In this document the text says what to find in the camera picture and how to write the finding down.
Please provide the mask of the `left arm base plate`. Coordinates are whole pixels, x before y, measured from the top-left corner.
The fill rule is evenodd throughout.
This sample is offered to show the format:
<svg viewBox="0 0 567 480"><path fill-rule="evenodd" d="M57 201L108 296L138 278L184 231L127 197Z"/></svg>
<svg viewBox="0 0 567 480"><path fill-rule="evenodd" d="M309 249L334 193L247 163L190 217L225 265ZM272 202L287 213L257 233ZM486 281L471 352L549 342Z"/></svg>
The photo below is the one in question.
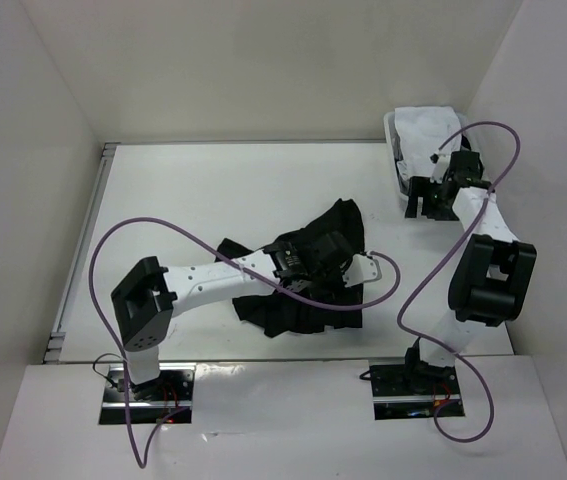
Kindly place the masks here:
<svg viewBox="0 0 567 480"><path fill-rule="evenodd" d="M189 424L195 384L193 363L162 363L157 380L132 384L129 390L130 419L133 425L152 425L167 417L168 424ZM106 375L98 423L124 425L125 393L123 368L112 365Z"/></svg>

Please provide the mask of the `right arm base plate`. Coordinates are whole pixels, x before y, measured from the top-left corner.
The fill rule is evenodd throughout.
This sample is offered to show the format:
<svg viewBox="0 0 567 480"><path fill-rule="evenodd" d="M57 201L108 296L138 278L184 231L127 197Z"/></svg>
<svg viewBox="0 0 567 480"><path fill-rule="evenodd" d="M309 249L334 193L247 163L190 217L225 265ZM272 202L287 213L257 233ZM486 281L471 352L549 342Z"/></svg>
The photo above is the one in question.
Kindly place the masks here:
<svg viewBox="0 0 567 480"><path fill-rule="evenodd" d="M376 420L430 419L437 408L443 418L465 416L454 369L439 379L410 383L402 363L371 363L359 379L371 387Z"/></svg>

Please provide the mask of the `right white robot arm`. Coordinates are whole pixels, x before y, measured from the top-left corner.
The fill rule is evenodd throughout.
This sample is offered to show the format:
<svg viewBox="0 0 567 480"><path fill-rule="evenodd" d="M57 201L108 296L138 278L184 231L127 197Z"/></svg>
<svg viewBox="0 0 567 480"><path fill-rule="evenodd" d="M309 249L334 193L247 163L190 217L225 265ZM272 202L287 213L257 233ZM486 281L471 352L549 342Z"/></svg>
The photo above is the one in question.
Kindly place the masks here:
<svg viewBox="0 0 567 480"><path fill-rule="evenodd" d="M416 394L447 381L455 355L483 331L518 318L537 258L536 248L507 226L496 196L487 194L491 183L479 153L435 155L433 163L433 177L410 179L405 216L458 220L470 235L451 278L448 310L429 333L448 347L419 338L405 355L401 381Z"/></svg>

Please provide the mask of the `black skirt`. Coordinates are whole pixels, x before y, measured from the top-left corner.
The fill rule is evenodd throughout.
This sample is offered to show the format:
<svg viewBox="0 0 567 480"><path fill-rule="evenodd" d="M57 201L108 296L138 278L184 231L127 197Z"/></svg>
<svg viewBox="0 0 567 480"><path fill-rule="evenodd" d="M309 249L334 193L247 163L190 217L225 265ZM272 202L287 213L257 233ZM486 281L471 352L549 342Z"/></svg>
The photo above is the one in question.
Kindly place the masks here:
<svg viewBox="0 0 567 480"><path fill-rule="evenodd" d="M306 226L285 232L276 237L296 247L302 247L320 237L338 232L347 240L355 253L365 247L364 226L359 207L354 200L337 200L325 213ZM325 287L308 288L299 293L307 300L319 303L349 306L360 305L363 297L361 285L347 287L340 275L333 276ZM327 327L334 329L362 327L362 312L333 311L294 300L280 292L268 296L244 296L234 298L232 306L241 321L263 330L265 336L274 338L286 332L317 334Z"/></svg>

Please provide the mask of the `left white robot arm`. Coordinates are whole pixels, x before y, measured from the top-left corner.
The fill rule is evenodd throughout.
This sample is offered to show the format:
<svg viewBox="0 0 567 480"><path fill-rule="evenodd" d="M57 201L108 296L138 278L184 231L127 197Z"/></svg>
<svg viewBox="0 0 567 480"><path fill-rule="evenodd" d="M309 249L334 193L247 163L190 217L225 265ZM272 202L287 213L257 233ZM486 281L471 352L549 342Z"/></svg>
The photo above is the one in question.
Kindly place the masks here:
<svg viewBox="0 0 567 480"><path fill-rule="evenodd" d="M353 273L355 251L341 233L295 244L278 240L227 261L166 267L155 256L139 260L111 293L126 357L126 387L143 400L161 390L159 345L173 318L209 304L254 297L268 299L279 287L310 300L340 292L361 279Z"/></svg>

